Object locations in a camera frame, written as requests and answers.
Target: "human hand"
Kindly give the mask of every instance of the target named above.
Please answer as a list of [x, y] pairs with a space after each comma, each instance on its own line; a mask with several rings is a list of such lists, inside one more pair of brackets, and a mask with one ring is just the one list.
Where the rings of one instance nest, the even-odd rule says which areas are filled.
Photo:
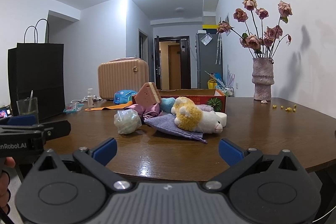
[[[5, 159], [4, 165], [13, 168], [15, 166], [15, 161], [12, 157], [7, 157]], [[6, 171], [2, 171], [0, 175], [0, 207], [6, 214], [8, 214], [10, 211], [10, 208], [7, 203], [11, 198], [11, 193], [8, 190], [8, 185], [9, 185], [9, 175]]]

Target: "yellow fluffy wool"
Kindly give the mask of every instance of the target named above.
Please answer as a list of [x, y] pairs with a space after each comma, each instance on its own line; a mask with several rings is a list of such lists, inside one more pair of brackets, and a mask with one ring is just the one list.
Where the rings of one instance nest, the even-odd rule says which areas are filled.
[[171, 109], [171, 113], [176, 114], [177, 112], [179, 112], [180, 107], [184, 105], [189, 105], [189, 104], [195, 105], [195, 103], [187, 97], [178, 97], [175, 100], [175, 103]]
[[[181, 113], [180, 110], [183, 106], [190, 115]], [[192, 100], [186, 97], [177, 98], [174, 107], [176, 110], [176, 118], [179, 120], [179, 125], [177, 127], [186, 131], [194, 131], [202, 119], [202, 111], [195, 106]]]

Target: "white plush toy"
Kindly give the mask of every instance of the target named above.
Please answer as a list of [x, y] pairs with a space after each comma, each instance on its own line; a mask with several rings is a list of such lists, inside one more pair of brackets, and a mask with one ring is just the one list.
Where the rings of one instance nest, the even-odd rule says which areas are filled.
[[221, 124], [223, 119], [214, 111], [202, 111], [195, 106], [194, 102], [185, 99], [185, 97], [177, 98], [173, 106], [176, 113], [174, 122], [178, 128], [203, 133], [221, 133], [223, 131]]

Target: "orange box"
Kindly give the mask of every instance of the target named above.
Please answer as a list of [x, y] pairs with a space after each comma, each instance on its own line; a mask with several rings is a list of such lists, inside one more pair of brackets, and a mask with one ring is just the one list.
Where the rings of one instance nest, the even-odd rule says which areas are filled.
[[159, 90], [162, 98], [184, 96], [195, 105], [210, 105], [216, 112], [225, 112], [226, 96], [221, 90], [190, 89], [190, 90]]

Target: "yellow bag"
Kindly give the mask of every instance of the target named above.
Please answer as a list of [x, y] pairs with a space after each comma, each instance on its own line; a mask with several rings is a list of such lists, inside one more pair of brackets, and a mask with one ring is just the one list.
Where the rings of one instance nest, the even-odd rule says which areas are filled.
[[215, 86], [217, 86], [217, 82], [215, 79], [210, 79], [208, 81], [208, 89], [210, 90], [214, 90], [215, 89]]

